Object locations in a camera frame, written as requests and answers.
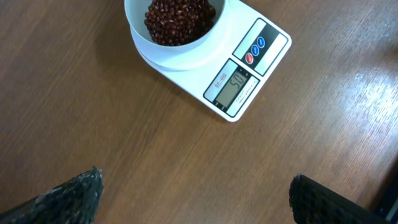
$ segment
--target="red button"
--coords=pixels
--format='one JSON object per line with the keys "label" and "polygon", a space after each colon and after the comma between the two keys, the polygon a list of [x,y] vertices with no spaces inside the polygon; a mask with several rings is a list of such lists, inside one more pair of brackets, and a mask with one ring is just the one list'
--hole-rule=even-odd
{"label": "red button", "polygon": [[246,62],[251,65],[253,63],[253,61],[254,61],[253,55],[251,53],[247,53],[246,54]]}

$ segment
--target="white scale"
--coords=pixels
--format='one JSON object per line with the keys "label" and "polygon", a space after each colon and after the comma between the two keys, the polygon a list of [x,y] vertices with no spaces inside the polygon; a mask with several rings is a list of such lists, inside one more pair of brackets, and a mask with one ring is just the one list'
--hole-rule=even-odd
{"label": "white scale", "polygon": [[134,32],[132,36],[151,67],[227,121],[235,122],[284,57],[292,40],[245,3],[227,3],[228,10],[220,16],[217,29],[192,50],[159,52],[147,45],[141,47]]}

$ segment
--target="blue button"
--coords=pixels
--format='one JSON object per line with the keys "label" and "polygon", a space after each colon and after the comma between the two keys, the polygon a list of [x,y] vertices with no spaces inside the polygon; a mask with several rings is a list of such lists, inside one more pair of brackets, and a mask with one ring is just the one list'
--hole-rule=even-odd
{"label": "blue button", "polygon": [[265,47],[266,46],[266,41],[264,40],[264,38],[262,38],[262,37],[257,38],[257,45],[260,48]]}
{"label": "blue button", "polygon": [[260,49],[258,46],[253,45],[253,46],[251,46],[251,52],[253,53],[254,56],[257,56],[260,53]]}

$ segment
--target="tabletop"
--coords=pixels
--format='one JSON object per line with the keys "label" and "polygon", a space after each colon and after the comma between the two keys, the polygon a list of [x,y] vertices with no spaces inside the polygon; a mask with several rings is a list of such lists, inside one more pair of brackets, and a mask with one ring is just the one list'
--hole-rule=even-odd
{"label": "tabletop", "polygon": [[372,209],[398,156],[397,1],[244,2],[293,46],[228,123],[140,58],[122,0],[0,0],[0,212],[92,165],[96,223],[294,223],[298,173]]}

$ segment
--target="bowl rim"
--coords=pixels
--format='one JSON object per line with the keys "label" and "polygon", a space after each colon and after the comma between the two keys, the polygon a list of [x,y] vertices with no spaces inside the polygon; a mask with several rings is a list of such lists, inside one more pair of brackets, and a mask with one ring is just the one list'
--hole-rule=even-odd
{"label": "bowl rim", "polygon": [[129,2],[131,2],[131,1],[137,1],[137,0],[124,0],[124,13],[126,14],[127,21],[128,21],[128,23],[129,23],[130,27],[135,31],[135,33],[136,33],[140,38],[142,38],[143,40],[145,40],[147,43],[149,43],[149,44],[151,44],[151,45],[153,45],[153,46],[162,47],[162,48],[165,48],[165,49],[178,49],[178,48],[182,49],[182,48],[185,48],[185,47],[188,47],[188,46],[193,46],[193,45],[197,44],[197,42],[199,42],[199,41],[202,40],[203,38],[207,38],[206,35],[209,34],[209,33],[216,27],[217,23],[219,23],[221,16],[225,13],[225,8],[226,8],[226,5],[227,5],[227,3],[228,3],[228,0],[223,0],[223,2],[224,2],[224,4],[223,4],[223,10],[221,11],[220,16],[217,18],[217,21],[214,23],[213,27],[212,27],[205,35],[201,36],[199,39],[197,39],[197,40],[195,40],[195,41],[193,41],[193,42],[190,42],[190,43],[188,43],[188,44],[183,44],[183,45],[179,45],[179,46],[164,46],[164,45],[160,45],[160,44],[157,44],[157,43],[155,43],[155,42],[152,42],[152,41],[147,40],[145,37],[143,37],[143,36],[134,28],[134,26],[132,25],[132,22],[130,21],[131,19],[130,19],[129,13],[127,12],[127,4],[129,4]]}

